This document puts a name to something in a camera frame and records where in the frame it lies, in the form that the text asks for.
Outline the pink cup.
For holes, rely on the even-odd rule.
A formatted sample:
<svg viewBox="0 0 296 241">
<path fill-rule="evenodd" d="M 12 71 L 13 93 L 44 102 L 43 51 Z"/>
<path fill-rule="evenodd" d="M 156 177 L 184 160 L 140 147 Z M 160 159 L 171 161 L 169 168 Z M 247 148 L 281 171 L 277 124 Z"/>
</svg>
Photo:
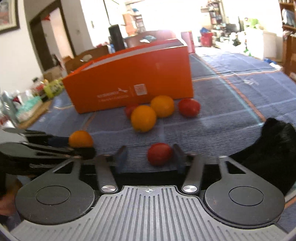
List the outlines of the pink cup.
<svg viewBox="0 0 296 241">
<path fill-rule="evenodd" d="M 190 54 L 196 53 L 192 32 L 191 31 L 181 32 L 181 37 L 186 42 L 189 53 Z"/>
</svg>

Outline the black cloth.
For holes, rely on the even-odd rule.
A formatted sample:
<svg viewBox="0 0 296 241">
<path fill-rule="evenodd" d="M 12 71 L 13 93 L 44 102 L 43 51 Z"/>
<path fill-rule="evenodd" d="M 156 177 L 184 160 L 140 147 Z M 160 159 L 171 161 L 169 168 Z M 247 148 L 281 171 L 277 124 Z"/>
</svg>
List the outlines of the black cloth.
<svg viewBox="0 0 296 241">
<path fill-rule="evenodd" d="M 230 158 L 287 195 L 295 183 L 295 129 L 291 123 L 268 118 L 255 143 Z"/>
</svg>

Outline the orange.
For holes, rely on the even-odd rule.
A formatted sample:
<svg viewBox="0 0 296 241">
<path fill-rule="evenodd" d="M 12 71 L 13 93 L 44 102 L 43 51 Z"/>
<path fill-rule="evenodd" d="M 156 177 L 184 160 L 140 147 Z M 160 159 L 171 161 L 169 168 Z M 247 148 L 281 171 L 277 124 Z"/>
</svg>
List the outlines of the orange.
<svg viewBox="0 0 296 241">
<path fill-rule="evenodd" d="M 156 112 L 158 118 L 167 118 L 175 111 L 174 100 L 166 95 L 160 95 L 153 98 L 150 106 Z"/>
<path fill-rule="evenodd" d="M 157 114 L 150 106 L 139 105 L 132 112 L 130 121 L 136 132 L 146 133 L 156 124 Z"/>
<path fill-rule="evenodd" d="M 69 146 L 72 148 L 91 148 L 93 147 L 92 136 L 86 131 L 75 131 L 69 137 Z"/>
</svg>

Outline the wooden bookshelf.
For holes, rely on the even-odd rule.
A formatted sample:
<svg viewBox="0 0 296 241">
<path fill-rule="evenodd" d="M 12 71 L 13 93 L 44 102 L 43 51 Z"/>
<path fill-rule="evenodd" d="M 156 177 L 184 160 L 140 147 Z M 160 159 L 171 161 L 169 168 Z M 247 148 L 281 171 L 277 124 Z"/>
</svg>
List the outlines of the wooden bookshelf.
<svg viewBox="0 0 296 241">
<path fill-rule="evenodd" d="M 295 1 L 278 1 L 282 19 L 284 73 L 289 77 L 295 74 Z"/>
</svg>

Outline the wooden chair far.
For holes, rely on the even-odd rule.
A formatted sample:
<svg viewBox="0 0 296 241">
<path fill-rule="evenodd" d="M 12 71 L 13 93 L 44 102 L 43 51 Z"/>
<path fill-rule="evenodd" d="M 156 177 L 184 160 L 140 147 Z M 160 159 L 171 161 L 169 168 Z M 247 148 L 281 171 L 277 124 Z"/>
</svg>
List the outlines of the wooden chair far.
<svg viewBox="0 0 296 241">
<path fill-rule="evenodd" d="M 128 48 L 149 44 L 154 41 L 175 39 L 175 34 L 167 30 L 145 31 L 137 35 L 125 38 Z"/>
</svg>

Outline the red tomato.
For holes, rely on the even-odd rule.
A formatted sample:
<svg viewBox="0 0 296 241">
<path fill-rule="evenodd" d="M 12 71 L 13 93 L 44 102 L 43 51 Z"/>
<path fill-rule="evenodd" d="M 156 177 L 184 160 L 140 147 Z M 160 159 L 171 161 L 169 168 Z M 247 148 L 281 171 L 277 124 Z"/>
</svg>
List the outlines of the red tomato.
<svg viewBox="0 0 296 241">
<path fill-rule="evenodd" d="M 184 98 L 178 103 L 179 113 L 187 118 L 195 118 L 201 109 L 201 104 L 191 98 Z"/>
<path fill-rule="evenodd" d="M 147 159 L 153 166 L 163 166 L 173 158 L 173 149 L 165 143 L 153 144 L 147 151 Z"/>
<path fill-rule="evenodd" d="M 125 115 L 130 120 L 133 111 L 139 106 L 139 104 L 131 104 L 125 107 Z"/>
</svg>

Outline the black cylinder speaker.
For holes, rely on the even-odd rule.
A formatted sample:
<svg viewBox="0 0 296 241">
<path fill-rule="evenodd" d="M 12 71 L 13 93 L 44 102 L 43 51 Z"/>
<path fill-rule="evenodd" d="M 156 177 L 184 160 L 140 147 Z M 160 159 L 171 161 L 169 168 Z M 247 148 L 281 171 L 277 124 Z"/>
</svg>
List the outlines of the black cylinder speaker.
<svg viewBox="0 0 296 241">
<path fill-rule="evenodd" d="M 111 37 L 112 44 L 115 51 L 125 50 L 125 43 L 119 28 L 119 25 L 111 25 L 109 28 L 109 33 Z"/>
</svg>

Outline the blue plaid tablecloth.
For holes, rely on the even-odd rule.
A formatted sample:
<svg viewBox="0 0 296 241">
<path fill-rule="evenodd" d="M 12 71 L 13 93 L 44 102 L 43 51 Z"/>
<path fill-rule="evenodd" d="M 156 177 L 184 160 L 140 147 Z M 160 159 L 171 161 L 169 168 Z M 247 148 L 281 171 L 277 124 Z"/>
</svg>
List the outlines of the blue plaid tablecloth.
<svg viewBox="0 0 296 241">
<path fill-rule="evenodd" d="M 255 58 L 218 50 L 192 54 L 190 65 L 194 98 L 201 104 L 196 118 L 175 112 L 158 120 L 150 132 L 136 133 L 122 108 L 78 114 L 63 92 L 31 130 L 60 137 L 86 130 L 97 154 L 113 154 L 126 146 L 128 159 L 116 175 L 119 185 L 177 185 L 174 164 L 156 168 L 148 163 L 152 144 L 177 144 L 186 153 L 214 158 L 254 144 L 268 118 L 291 123 L 295 129 L 295 83 L 281 71 Z"/>
</svg>

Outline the wooden chair left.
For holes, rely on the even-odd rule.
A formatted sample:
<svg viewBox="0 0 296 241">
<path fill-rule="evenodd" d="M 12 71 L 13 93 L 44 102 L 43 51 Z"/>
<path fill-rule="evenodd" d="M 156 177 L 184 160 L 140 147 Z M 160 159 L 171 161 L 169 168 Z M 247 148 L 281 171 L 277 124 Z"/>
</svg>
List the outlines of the wooden chair left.
<svg viewBox="0 0 296 241">
<path fill-rule="evenodd" d="M 109 51 L 108 51 L 107 45 L 84 51 L 65 63 L 66 71 L 68 74 L 70 74 L 71 72 L 83 66 L 87 62 L 108 54 L 109 54 Z"/>
</svg>

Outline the tissue pack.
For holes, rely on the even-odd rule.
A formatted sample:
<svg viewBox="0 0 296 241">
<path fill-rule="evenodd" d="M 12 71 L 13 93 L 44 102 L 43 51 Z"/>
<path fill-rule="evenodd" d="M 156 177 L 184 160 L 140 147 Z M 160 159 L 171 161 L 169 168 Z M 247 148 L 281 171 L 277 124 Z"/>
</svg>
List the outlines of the tissue pack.
<svg viewBox="0 0 296 241">
<path fill-rule="evenodd" d="M 25 102 L 17 111 L 16 117 L 19 123 L 27 121 L 43 104 L 39 96 L 35 96 Z"/>
</svg>

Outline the green mug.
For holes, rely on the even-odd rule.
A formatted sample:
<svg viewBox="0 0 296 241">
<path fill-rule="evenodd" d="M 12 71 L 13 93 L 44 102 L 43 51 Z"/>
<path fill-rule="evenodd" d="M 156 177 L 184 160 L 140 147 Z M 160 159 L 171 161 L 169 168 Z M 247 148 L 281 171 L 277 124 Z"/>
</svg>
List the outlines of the green mug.
<svg viewBox="0 0 296 241">
<path fill-rule="evenodd" d="M 49 99 L 53 99 L 64 90 L 62 78 L 53 80 L 44 86 L 44 91 Z"/>
</svg>

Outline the orange cardboard box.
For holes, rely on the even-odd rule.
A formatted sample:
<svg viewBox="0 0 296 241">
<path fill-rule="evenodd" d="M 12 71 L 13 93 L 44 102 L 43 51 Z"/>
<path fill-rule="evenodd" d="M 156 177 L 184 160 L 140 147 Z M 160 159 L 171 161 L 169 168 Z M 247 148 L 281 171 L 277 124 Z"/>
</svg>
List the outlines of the orange cardboard box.
<svg viewBox="0 0 296 241">
<path fill-rule="evenodd" d="M 179 39 L 102 56 L 70 73 L 63 84 L 78 113 L 149 103 L 159 95 L 194 95 L 188 47 Z"/>
</svg>

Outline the red tomato front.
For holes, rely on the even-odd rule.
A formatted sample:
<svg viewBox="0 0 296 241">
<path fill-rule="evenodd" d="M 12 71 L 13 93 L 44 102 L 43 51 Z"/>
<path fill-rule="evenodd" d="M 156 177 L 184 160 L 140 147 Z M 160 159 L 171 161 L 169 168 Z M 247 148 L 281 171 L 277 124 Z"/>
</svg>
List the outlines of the red tomato front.
<svg viewBox="0 0 296 241">
<path fill-rule="evenodd" d="M 173 158 L 173 149 L 165 143 L 153 144 L 147 151 L 147 159 L 153 166 L 163 166 Z"/>
</svg>

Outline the wooden chair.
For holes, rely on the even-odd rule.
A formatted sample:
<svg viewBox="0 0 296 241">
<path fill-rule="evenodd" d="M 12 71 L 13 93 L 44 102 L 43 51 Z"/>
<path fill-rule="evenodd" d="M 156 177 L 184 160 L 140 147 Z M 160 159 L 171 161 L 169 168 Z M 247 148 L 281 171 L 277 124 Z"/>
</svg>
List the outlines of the wooden chair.
<svg viewBox="0 0 296 241">
<path fill-rule="evenodd" d="M 125 38 L 128 48 L 149 44 L 154 41 L 175 39 L 175 34 L 167 30 L 145 31 L 137 35 Z"/>
<path fill-rule="evenodd" d="M 70 74 L 71 72 L 83 66 L 87 62 L 108 54 L 109 54 L 109 51 L 108 51 L 107 45 L 84 51 L 65 63 L 66 71 L 68 74 Z"/>
</svg>

